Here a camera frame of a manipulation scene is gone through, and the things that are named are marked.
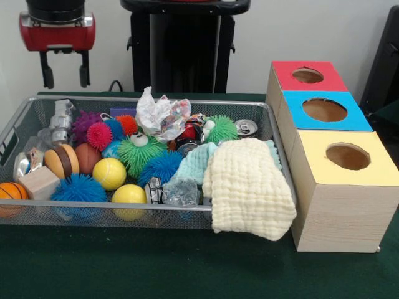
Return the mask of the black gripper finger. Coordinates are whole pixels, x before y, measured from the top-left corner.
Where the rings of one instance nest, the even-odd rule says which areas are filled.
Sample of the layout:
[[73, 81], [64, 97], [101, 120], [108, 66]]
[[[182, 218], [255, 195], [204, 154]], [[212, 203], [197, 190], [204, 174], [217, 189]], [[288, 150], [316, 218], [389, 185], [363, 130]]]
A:
[[82, 56], [82, 65], [79, 67], [80, 86], [90, 85], [89, 52], [87, 50], [78, 51]]
[[48, 89], [54, 88], [54, 76], [51, 67], [47, 61], [47, 52], [39, 52], [41, 69], [42, 69], [42, 77], [44, 82], [44, 87]]

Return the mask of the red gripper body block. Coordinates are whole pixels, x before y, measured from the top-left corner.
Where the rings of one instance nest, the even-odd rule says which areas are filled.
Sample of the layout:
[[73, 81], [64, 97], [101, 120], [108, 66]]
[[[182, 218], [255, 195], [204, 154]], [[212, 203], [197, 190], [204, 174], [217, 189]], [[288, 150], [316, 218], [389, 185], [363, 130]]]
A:
[[31, 52], [90, 50], [95, 41], [95, 18], [92, 13], [86, 13], [68, 24], [46, 24], [22, 12], [19, 30], [26, 49]]

